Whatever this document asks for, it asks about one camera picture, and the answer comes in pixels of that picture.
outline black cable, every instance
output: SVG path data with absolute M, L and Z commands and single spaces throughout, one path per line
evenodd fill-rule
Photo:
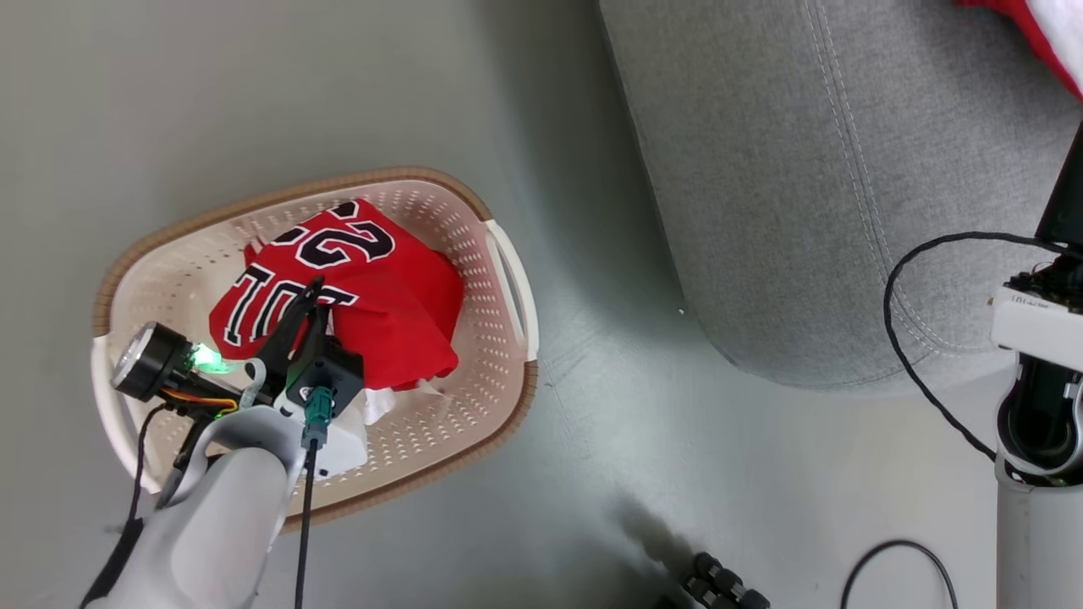
M 304 567 L 309 559 L 309 526 L 312 523 L 312 479 L 316 475 L 317 440 L 309 442 L 304 456 L 304 507 L 301 510 L 301 548 L 297 557 L 297 586 L 293 588 L 293 608 L 301 609 L 304 602 Z
M 948 596 L 951 597 L 952 609 L 958 609 L 958 599 L 955 597 L 955 585 L 951 583 L 951 575 L 948 574 L 948 569 L 944 568 L 944 563 L 937 558 L 936 554 L 932 554 L 931 549 L 910 540 L 892 540 L 884 542 L 865 553 L 865 555 L 861 557 L 861 560 L 858 560 L 858 563 L 853 566 L 852 570 L 850 570 L 850 576 L 846 579 L 846 586 L 843 588 L 843 600 L 838 604 L 839 609 L 847 609 L 847 606 L 850 602 L 850 591 L 853 588 L 853 582 L 857 581 L 858 575 L 861 573 L 861 570 L 865 568 L 865 565 L 867 565 L 870 560 L 875 558 L 877 554 L 884 552 L 885 549 L 900 546 L 912 547 L 929 557 L 929 560 L 931 560 L 932 565 L 936 566 L 937 571 L 940 571 L 940 576 L 943 578 L 944 585 L 948 587 Z
M 135 513 L 139 509 L 139 495 L 143 491 L 143 459 L 146 456 L 146 433 L 151 429 L 151 419 L 154 418 L 154 415 L 171 407 L 171 404 L 158 404 L 151 409 L 151 412 L 146 413 L 146 418 L 143 419 L 143 427 L 139 430 L 139 450 L 135 456 L 135 488 L 132 490 L 132 504 L 128 507 L 128 523 L 135 520 Z
M 899 274 L 902 273 L 902 268 L 906 265 L 914 258 L 917 258 L 922 252 L 928 251 L 934 247 L 943 245 L 945 243 L 955 243 L 961 241 L 1002 241 L 1007 243 L 1015 243 L 1018 245 L 1029 245 L 1033 247 L 1039 247 L 1054 254 L 1060 254 L 1065 256 L 1071 256 L 1078 260 L 1083 260 L 1083 254 L 1068 249 L 1059 245 L 1052 243 L 1046 243 L 1034 237 L 1023 237 L 1019 235 L 1013 235 L 1012 233 L 988 233 L 981 231 L 970 231 L 966 233 L 954 233 L 950 235 L 939 236 L 935 239 L 927 241 L 922 245 L 918 245 L 914 249 L 906 252 L 905 256 L 899 259 L 899 262 L 891 270 L 891 274 L 887 276 L 887 283 L 884 286 L 884 327 L 887 331 L 887 337 L 891 341 L 891 349 L 895 350 L 895 354 L 898 355 L 899 361 L 902 362 L 902 367 L 906 371 L 910 378 L 917 385 L 917 388 L 922 390 L 925 398 L 932 403 L 934 406 L 940 411 L 948 423 L 957 429 L 960 433 L 966 438 L 966 441 L 970 443 L 977 451 L 989 457 L 990 461 L 996 461 L 996 452 L 987 446 L 979 440 L 969 429 L 966 428 L 957 418 L 955 418 L 948 409 L 932 394 L 932 391 L 922 381 L 921 377 L 914 371 L 914 366 L 911 365 L 910 361 L 906 359 L 906 354 L 903 353 L 902 347 L 899 345 L 899 337 L 895 334 L 895 328 L 891 326 L 891 296 L 895 290 L 895 283 L 899 278 Z

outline stitching seam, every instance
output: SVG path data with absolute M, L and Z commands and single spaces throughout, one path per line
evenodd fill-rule
M 911 365 L 913 365 L 913 366 L 916 367 L 918 364 L 925 363 L 930 358 L 932 358 L 932 357 L 935 357 L 937 354 L 942 355 L 943 353 L 935 353 L 932 351 L 926 351 L 925 353 L 922 353 L 918 358 L 916 358 L 913 362 L 911 362 Z M 791 383 L 782 383 L 782 385 L 785 385 L 786 387 L 794 387 L 794 388 L 797 388 L 797 389 L 810 389 L 810 390 L 814 390 L 814 391 L 825 391 L 825 390 L 830 391 L 830 390 L 835 390 L 835 389 L 848 389 L 848 388 L 861 387 L 863 385 L 871 385 L 873 383 L 876 383 L 876 381 L 879 381 L 879 380 L 885 380 L 887 378 L 891 378 L 891 377 L 895 377 L 895 376 L 898 376 L 898 375 L 904 374 L 904 373 L 905 373 L 904 368 L 901 365 L 898 365 L 898 366 L 895 366 L 895 367 L 892 367 L 892 368 L 890 368 L 890 370 L 888 370 L 886 372 L 878 372 L 878 373 L 870 375 L 870 376 L 864 376 L 864 377 L 858 378 L 857 380 L 845 380 L 843 383 L 827 383 L 827 384 L 823 384 L 823 385 L 819 385 L 819 384 L 791 384 Z
M 865 232 L 865 241 L 869 243 L 869 251 L 873 255 L 873 265 L 876 269 L 876 276 L 879 277 L 880 285 L 885 285 L 887 282 L 887 277 L 884 275 L 884 271 L 880 269 L 880 257 L 876 254 L 876 248 L 873 246 L 873 236 L 871 233 L 871 226 L 872 226 L 871 215 L 870 218 L 866 220 L 865 209 L 864 206 L 861 205 L 861 196 L 858 193 L 858 181 L 853 177 L 853 166 L 850 164 L 850 155 L 846 151 L 846 139 L 843 137 L 843 127 L 838 118 L 838 109 L 835 107 L 835 98 L 831 93 L 831 85 L 827 81 L 827 69 L 824 65 L 823 53 L 820 51 L 820 39 L 817 37 L 815 27 L 812 25 L 812 11 L 809 8 L 809 0 L 805 0 L 805 16 L 808 20 L 809 31 L 812 34 L 812 44 L 815 47 L 817 60 L 819 60 L 820 62 L 820 74 L 823 77 L 824 90 L 827 91 L 827 102 L 831 104 L 831 114 L 835 118 L 835 131 L 836 133 L 838 133 L 838 142 L 843 150 L 843 158 L 846 160 L 846 170 L 850 176 L 850 184 L 853 187 L 853 199 L 858 204 L 858 215 L 861 217 L 861 228 Z M 919 336 L 916 332 L 914 332 L 914 329 L 911 327 L 912 324 L 909 323 L 906 316 L 901 314 L 898 308 L 895 306 L 893 299 L 891 304 L 891 311 L 896 314 L 899 321 L 902 322 L 903 327 L 906 328 L 906 332 L 912 337 L 914 337 L 914 340 L 916 340 L 922 347 L 925 347 L 926 349 L 929 349 L 930 351 L 940 353 L 942 355 L 957 357 L 955 353 L 945 353 L 940 351 L 939 349 L 936 348 L 935 345 L 930 345 L 928 340 L 925 340 L 922 336 Z
M 846 113 L 847 115 L 849 115 L 850 118 L 849 122 L 850 128 L 848 129 L 848 131 L 852 132 L 853 134 L 853 143 L 857 146 L 856 156 L 858 160 L 861 161 L 861 170 L 859 171 L 859 176 L 864 178 L 863 185 L 867 186 L 869 189 L 867 202 L 870 203 L 870 207 L 872 209 L 870 216 L 872 218 L 875 218 L 876 221 L 876 225 L 873 228 L 873 233 L 876 236 L 876 243 L 884 248 L 884 258 L 886 259 L 886 265 L 884 271 L 887 272 L 895 268 L 895 260 L 891 256 L 891 249 L 887 245 L 887 231 L 885 231 L 884 222 L 880 219 L 879 207 L 876 204 L 876 193 L 873 191 L 872 174 L 869 172 L 869 167 L 865 165 L 864 151 L 861 148 L 861 139 L 858 137 L 858 124 L 853 118 L 853 111 L 850 108 L 849 95 L 847 95 L 846 93 L 846 81 L 843 79 L 843 68 L 839 65 L 838 53 L 835 51 L 835 42 L 831 35 L 831 23 L 827 20 L 827 9 L 819 3 L 818 3 L 818 9 L 819 13 L 823 16 L 823 27 L 826 34 L 825 47 L 831 52 L 832 60 L 835 64 L 835 72 L 838 74 L 839 99 L 843 102 L 843 106 L 846 108 Z M 916 322 L 931 339 L 940 342 L 945 347 L 951 347 L 955 349 L 974 350 L 974 351 L 990 350 L 990 347 L 988 346 L 955 345 L 942 338 L 928 324 L 926 324 L 924 320 L 922 320 L 922 316 L 917 313 L 917 310 L 913 307 L 913 304 L 911 304 L 910 299 L 906 296 L 906 291 L 902 287 L 901 281 L 896 282 L 895 288 L 899 293 L 898 300 L 902 304 L 904 311 L 908 311 L 910 313 L 910 316 L 913 318 L 913 321 Z

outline black number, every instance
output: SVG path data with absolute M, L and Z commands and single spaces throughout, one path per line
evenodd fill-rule
M 336 205 L 331 208 L 331 213 L 338 216 L 342 220 L 353 220 L 357 217 L 357 202 L 356 200 L 343 200 L 342 203 Z
M 295 243 L 301 241 L 301 237 L 306 234 L 309 234 L 309 230 L 304 226 L 293 226 L 275 237 L 275 239 L 271 242 L 271 245 L 293 245 Z
M 248 283 L 248 288 L 245 289 L 244 296 L 242 296 L 237 303 L 233 307 L 233 312 L 230 313 L 230 323 L 225 326 L 225 341 L 234 347 L 240 347 L 240 321 L 245 319 L 245 312 L 248 311 L 248 307 L 252 303 L 252 298 L 256 297 L 256 293 L 260 290 L 274 273 L 260 267 L 259 264 L 252 264 L 245 269 L 245 272 L 233 283 L 234 286 L 242 286 Z
M 371 262 L 391 255 L 395 239 L 376 222 L 349 224 L 356 232 L 323 229 L 312 234 L 297 251 L 297 259 L 313 269 L 326 269 L 350 261 L 347 247 L 360 249 Z
M 263 308 L 260 309 L 260 314 L 256 319 L 256 324 L 252 326 L 252 340 L 263 338 L 271 332 L 271 315 L 274 313 L 274 310 L 278 308 L 278 301 L 282 300 L 283 297 L 285 297 L 285 302 L 282 303 L 282 311 L 278 313 L 278 318 L 275 322 L 282 319 L 282 314 L 286 312 L 286 307 L 289 307 L 289 303 L 303 293 L 303 285 L 289 280 L 279 281 L 278 284 L 274 286 L 274 290 L 271 293 L 271 296 L 263 301 Z
M 278 314 L 274 318 L 275 323 L 277 323 L 282 320 L 286 308 L 289 307 L 295 298 L 302 294 L 304 294 L 304 286 L 297 282 L 280 280 L 275 284 L 274 289 L 271 290 L 271 296 L 263 301 L 263 308 L 260 309 L 256 324 L 252 325 L 252 340 L 258 340 L 271 334 L 271 318 L 274 315 L 274 312 L 278 311 Z M 319 301 L 325 304 L 343 304 L 350 307 L 357 301 L 357 296 L 337 287 L 325 285 L 319 290 Z

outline gray ottoman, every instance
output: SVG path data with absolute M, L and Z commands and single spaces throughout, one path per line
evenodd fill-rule
M 1080 104 L 1015 26 L 951 0 L 602 0 L 689 304 L 736 366 L 896 392 L 895 261 L 939 234 L 1032 234 Z M 1010 362 L 995 287 L 1046 259 L 945 246 L 903 273 L 895 325 L 932 385 Z

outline red cloth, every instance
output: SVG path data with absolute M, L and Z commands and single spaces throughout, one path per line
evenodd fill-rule
M 335 335 L 364 357 L 366 388 L 409 389 L 458 365 L 451 342 L 462 280 L 368 202 L 342 202 L 245 259 L 248 269 L 210 313 L 227 359 L 253 357 L 286 306 L 323 275 Z
M 1023 36 L 1027 37 L 1027 42 L 1030 43 L 1030 48 L 1034 51 L 1034 54 L 1038 55 L 1038 59 L 1045 62 L 1045 64 L 1053 69 L 1053 73 L 1057 75 L 1057 78 L 1060 79 L 1060 82 L 1062 82 L 1069 91 L 1071 91 L 1077 98 L 1083 99 L 1083 95 L 1080 94 L 1080 83 L 1077 82 L 1077 79 L 1072 77 L 1072 74 L 1065 66 L 1065 63 L 1057 55 L 1056 51 L 1054 51 L 1053 44 L 1049 43 L 1049 34 L 1042 30 L 1042 27 L 1034 18 L 1034 14 L 1031 12 L 1031 8 L 1028 5 L 1026 0 L 957 0 L 957 2 L 964 7 L 984 7 L 1010 17 L 1012 21 L 1019 26 L 1019 29 L 1022 30 Z M 1068 7 L 1049 5 L 1048 3 L 1043 5 L 1043 10 L 1051 11 L 1051 14 L 1060 9 L 1067 10 Z M 1071 10 L 1077 11 L 1078 15 L 1078 5 L 1073 7 Z M 1061 15 L 1060 13 L 1056 13 L 1056 16 L 1069 18 L 1075 15 Z M 1083 36 L 1083 31 L 1077 31 L 1075 35 Z

